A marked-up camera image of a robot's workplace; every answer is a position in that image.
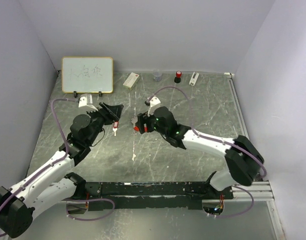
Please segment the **red tagged key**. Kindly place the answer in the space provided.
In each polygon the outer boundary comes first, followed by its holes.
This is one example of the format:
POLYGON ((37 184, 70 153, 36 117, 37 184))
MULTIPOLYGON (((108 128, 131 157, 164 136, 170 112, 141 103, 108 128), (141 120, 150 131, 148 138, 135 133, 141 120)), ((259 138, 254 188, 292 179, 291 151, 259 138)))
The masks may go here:
POLYGON ((116 136, 116 132, 117 132, 117 130, 118 130, 118 124, 119 124, 118 121, 114 122, 114 124, 113 124, 112 130, 113 130, 113 132, 114 132, 114 136, 116 136))

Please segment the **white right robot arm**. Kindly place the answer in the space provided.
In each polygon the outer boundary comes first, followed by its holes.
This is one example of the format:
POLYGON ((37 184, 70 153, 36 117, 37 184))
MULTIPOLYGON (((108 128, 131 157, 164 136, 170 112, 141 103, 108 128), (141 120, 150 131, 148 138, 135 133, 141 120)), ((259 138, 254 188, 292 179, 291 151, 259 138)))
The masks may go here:
POLYGON ((226 167, 211 174, 205 186, 205 194, 211 199, 217 198, 222 190, 234 184, 251 186, 264 163, 247 137, 239 135, 237 138, 222 138, 196 131, 177 123, 165 106, 157 108, 153 113, 147 111, 138 114, 135 125, 141 134, 158 132, 175 148, 201 151, 223 158, 226 167))

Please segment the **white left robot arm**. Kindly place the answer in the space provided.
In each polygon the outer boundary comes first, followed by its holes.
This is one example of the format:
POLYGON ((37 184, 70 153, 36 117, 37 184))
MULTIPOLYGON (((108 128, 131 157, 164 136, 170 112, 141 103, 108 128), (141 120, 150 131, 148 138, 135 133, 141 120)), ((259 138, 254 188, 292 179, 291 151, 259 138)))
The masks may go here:
POLYGON ((2 236, 22 235, 42 212, 61 200, 79 200, 86 194, 85 180, 68 173, 90 153, 98 134, 121 118, 123 105, 79 106, 70 133, 58 151, 31 175, 9 188, 0 187, 0 229, 2 236))

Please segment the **white cardboard box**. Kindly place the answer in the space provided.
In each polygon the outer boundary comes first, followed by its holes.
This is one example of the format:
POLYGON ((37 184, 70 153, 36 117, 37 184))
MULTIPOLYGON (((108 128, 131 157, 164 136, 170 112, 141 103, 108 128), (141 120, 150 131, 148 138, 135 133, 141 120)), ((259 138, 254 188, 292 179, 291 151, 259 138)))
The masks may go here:
POLYGON ((139 74, 131 72, 125 82, 123 83, 123 86, 129 90, 132 90, 133 87, 136 85, 136 83, 139 80, 139 74))

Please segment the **black whiteboard stand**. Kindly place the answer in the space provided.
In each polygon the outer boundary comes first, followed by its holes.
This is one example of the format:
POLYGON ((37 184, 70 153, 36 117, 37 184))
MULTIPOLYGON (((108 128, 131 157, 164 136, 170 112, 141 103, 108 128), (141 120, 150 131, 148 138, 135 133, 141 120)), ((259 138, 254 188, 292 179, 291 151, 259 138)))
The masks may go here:
MULTIPOLYGON (((99 91, 99 92, 97 92, 97 95, 98 95, 99 97, 102 97, 102 96, 103 96, 103 92, 99 91)), ((74 91, 74 92, 73 92, 73 97, 74 97, 74 98, 77 98, 77 97, 78 97, 78 92, 74 91)))

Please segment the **clear jar of paperclips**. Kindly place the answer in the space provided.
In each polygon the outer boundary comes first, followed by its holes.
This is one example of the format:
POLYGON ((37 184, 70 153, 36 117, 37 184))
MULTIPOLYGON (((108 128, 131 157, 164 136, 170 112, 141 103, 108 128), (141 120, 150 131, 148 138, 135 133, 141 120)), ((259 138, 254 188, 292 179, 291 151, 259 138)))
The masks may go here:
POLYGON ((156 81, 156 82, 161 81, 162 73, 158 69, 153 70, 152 74, 153 74, 153 80, 154 81, 156 81))

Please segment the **red black stamp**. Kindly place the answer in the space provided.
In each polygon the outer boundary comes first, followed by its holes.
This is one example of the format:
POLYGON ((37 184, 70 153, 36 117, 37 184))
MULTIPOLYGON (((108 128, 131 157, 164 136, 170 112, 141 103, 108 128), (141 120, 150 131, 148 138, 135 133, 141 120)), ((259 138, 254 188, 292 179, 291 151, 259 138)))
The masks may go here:
POLYGON ((182 72, 181 71, 176 71, 176 75, 174 77, 174 82, 175 83, 180 83, 181 82, 181 76, 182 76, 182 72))

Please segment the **white stapler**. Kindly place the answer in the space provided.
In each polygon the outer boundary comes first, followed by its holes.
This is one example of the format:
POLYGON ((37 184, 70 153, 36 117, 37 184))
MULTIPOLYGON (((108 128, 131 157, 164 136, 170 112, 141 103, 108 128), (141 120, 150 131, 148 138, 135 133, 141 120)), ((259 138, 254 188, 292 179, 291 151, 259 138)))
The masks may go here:
POLYGON ((189 85, 190 86, 195 86, 195 84, 198 80, 198 77, 199 77, 199 73, 198 72, 193 72, 192 76, 190 78, 190 81, 189 81, 189 85))

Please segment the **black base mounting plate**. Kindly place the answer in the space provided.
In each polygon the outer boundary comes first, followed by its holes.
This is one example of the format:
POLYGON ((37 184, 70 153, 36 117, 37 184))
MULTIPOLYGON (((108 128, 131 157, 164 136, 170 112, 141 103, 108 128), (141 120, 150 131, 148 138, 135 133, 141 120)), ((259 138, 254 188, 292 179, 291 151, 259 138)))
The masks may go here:
POLYGON ((178 182, 87 182, 86 196, 109 199, 115 209, 188 208, 201 210, 202 202, 218 202, 220 197, 233 199, 232 188, 211 188, 207 181, 178 182))

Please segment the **small whiteboard yellow frame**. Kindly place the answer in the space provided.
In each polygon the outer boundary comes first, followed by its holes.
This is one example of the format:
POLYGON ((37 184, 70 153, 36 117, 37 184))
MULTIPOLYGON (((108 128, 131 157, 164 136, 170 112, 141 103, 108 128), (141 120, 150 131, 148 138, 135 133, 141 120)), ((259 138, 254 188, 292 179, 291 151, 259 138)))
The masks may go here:
POLYGON ((113 59, 99 56, 64 56, 61 89, 66 94, 113 92, 113 59))

